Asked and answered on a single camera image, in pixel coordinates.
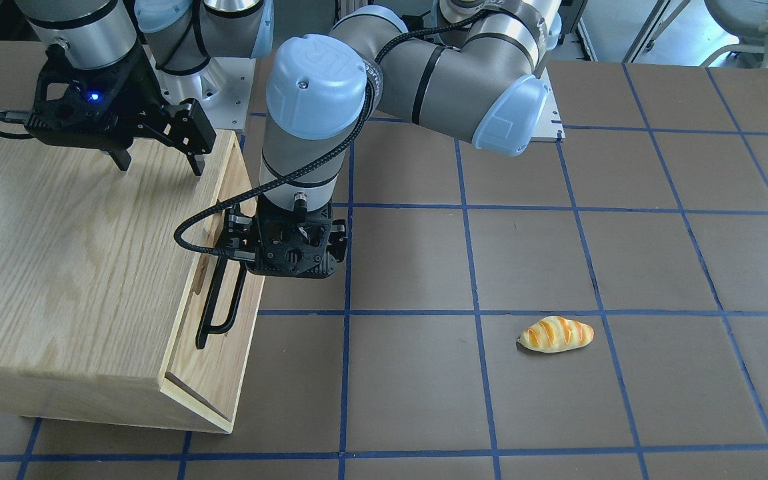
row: wooden drawer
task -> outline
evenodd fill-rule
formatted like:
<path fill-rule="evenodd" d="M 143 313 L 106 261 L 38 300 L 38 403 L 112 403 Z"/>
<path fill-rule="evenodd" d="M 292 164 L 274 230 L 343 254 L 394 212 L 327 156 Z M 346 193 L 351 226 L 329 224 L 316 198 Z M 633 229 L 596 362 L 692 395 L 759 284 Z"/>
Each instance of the wooden drawer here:
<path fill-rule="evenodd" d="M 225 180 L 217 200 L 226 200 L 250 188 L 251 183 L 247 177 L 239 146 L 234 143 Z M 242 207 L 245 215 L 253 216 L 256 212 L 256 201 L 246 201 Z M 218 215 L 210 220 L 211 222 L 207 222 L 207 243 L 214 244 L 214 238 L 219 234 L 222 222 Z M 174 343 L 171 362 L 165 376 L 226 420 L 232 421 L 241 388 L 239 373 L 244 374 L 256 315 L 240 315 L 229 332 L 223 335 L 210 335 L 207 346 L 202 350 L 196 349 L 195 335 L 200 325 L 205 297 L 216 264 L 217 258 L 210 255 L 201 255 L 192 262 L 192 271 L 189 273 L 192 277 L 190 281 L 192 286 L 183 310 L 183 325 Z M 232 289 L 238 272 L 238 262 L 228 262 L 213 324 L 220 324 L 227 318 L 231 307 Z M 245 285 L 239 311 L 255 313 L 259 308 L 263 278 L 248 273 Z"/>
<path fill-rule="evenodd" d="M 173 230 L 249 188 L 237 139 L 219 132 L 202 177 L 159 143 L 130 152 L 122 173 L 99 152 L 0 139 L 0 410 L 231 431 L 263 280 L 247 276 L 234 328 L 196 350 L 214 260 Z"/>

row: ur logo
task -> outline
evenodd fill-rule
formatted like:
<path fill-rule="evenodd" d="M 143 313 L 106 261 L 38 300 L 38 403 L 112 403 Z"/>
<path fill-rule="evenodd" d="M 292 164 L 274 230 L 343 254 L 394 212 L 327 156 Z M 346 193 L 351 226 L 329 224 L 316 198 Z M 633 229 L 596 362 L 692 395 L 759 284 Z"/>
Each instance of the ur logo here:
<path fill-rule="evenodd" d="M 344 52 L 333 48 L 333 46 L 321 40 L 314 40 L 312 47 L 312 49 L 307 51 L 307 60 L 320 67 L 324 74 L 336 76 L 351 61 L 351 58 L 345 55 Z"/>

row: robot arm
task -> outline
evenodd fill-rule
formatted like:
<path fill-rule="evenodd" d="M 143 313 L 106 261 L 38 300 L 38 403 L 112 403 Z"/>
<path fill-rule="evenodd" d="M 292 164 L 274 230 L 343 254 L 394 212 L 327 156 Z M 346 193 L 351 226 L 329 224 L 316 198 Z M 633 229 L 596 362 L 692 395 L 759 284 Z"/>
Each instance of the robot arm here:
<path fill-rule="evenodd" d="M 560 4 L 441 0 L 439 30 L 448 30 L 445 39 L 460 51 L 409 39 L 401 19 L 379 6 L 348 15 L 329 36 L 288 40 L 266 87 L 260 185 L 342 145 L 366 120 L 365 104 L 476 148 L 520 155 L 548 95 L 533 73 L 557 42 Z M 471 27 L 457 30 L 461 24 Z M 248 270 L 314 279 L 333 273 L 345 252 L 345 224 L 331 220 L 330 207 L 344 157 L 338 152 L 324 167 L 259 196 L 247 230 Z"/>
<path fill-rule="evenodd" d="M 213 148 L 215 131 L 196 100 L 171 105 L 137 40 L 122 0 L 16 0 L 46 46 L 29 113 L 0 112 L 46 145 L 100 149 L 129 168 L 135 137 L 183 152 L 196 175 Z M 63 89 L 55 94 L 55 87 Z"/>
<path fill-rule="evenodd" d="M 216 128 L 236 129 L 247 96 L 236 72 L 221 58 L 271 54 L 272 0 L 136 0 L 135 16 L 155 58 L 162 94 L 171 103 L 200 101 Z"/>

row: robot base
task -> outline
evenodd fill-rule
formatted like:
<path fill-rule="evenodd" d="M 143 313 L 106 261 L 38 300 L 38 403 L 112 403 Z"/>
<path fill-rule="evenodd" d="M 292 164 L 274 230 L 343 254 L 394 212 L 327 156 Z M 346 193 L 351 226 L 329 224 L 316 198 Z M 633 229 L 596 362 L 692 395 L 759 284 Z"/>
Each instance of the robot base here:
<path fill-rule="evenodd" d="M 226 80 L 226 82 L 222 81 L 223 87 L 218 88 L 218 92 L 212 95 L 202 95 L 197 100 L 207 112 L 207 117 L 213 128 L 244 133 L 256 60 L 251 58 L 214 58 L 213 61 L 219 64 L 225 77 L 222 80 Z M 150 57 L 150 64 L 155 70 L 155 60 L 152 56 Z M 179 103 L 184 100 L 181 92 L 191 91 L 194 85 L 201 82 L 201 79 L 198 78 L 201 73 L 194 73 L 186 77 L 172 77 L 163 72 L 155 72 L 162 88 L 162 94 L 165 100 L 170 101 L 170 103 Z"/>

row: chair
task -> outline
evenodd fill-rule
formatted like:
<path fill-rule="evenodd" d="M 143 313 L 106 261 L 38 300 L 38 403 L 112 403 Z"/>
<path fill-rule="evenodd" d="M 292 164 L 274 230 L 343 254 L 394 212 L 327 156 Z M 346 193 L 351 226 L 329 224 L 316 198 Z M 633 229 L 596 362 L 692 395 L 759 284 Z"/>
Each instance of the chair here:
<path fill-rule="evenodd" d="M 682 0 L 659 25 L 648 42 L 648 49 L 690 2 Z M 768 0 L 704 0 L 704 4 L 714 21 L 731 35 L 740 37 L 741 42 L 717 49 L 701 66 L 708 67 L 725 52 L 750 52 L 763 54 L 760 67 L 768 68 Z"/>

